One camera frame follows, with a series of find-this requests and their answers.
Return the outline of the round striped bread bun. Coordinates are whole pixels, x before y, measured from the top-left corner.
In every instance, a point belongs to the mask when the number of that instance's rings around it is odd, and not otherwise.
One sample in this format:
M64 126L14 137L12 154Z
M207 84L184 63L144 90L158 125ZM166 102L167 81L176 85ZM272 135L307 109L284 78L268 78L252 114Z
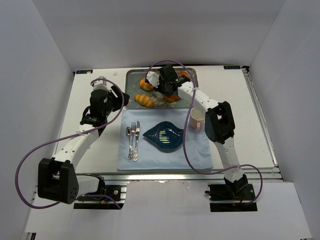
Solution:
M145 78L139 80L140 88L144 91L153 91L153 85L145 81Z

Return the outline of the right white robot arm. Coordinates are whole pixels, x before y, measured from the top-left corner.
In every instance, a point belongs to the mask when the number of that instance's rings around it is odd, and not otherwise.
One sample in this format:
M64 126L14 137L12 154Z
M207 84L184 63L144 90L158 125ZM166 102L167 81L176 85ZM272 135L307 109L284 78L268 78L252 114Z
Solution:
M168 64L156 72L147 71L145 80L153 85L155 91L167 97L175 94L205 116L204 131L218 150L225 184L238 192L248 185L248 180L236 153L235 121L231 105L207 96L199 89L192 74L188 74L189 76L178 76L172 65Z

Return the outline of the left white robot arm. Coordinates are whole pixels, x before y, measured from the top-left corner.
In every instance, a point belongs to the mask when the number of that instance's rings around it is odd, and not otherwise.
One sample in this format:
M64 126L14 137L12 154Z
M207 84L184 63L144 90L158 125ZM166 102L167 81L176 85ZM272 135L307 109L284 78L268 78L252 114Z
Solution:
M115 86L110 90L91 92L90 105L82 114L78 133L51 158L43 158L38 164L37 194L42 199L72 204L78 197L89 195L101 198L106 187L98 175L76 174L81 158L101 136L110 113L129 103L130 96Z

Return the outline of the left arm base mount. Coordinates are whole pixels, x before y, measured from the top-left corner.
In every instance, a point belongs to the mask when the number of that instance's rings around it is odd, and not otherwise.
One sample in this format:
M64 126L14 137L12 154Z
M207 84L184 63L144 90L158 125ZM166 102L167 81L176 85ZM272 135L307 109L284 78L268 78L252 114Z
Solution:
M74 202L75 210L120 210L126 199L127 187L106 185L101 192L87 193Z

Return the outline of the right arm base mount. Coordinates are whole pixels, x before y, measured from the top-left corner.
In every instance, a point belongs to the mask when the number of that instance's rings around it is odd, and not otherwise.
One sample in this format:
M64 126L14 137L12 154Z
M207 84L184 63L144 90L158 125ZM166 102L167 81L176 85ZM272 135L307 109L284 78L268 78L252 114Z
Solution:
M225 184L210 184L204 192L209 198L210 211L212 213L257 212L255 202L250 203L256 197L252 184L248 184L236 195Z

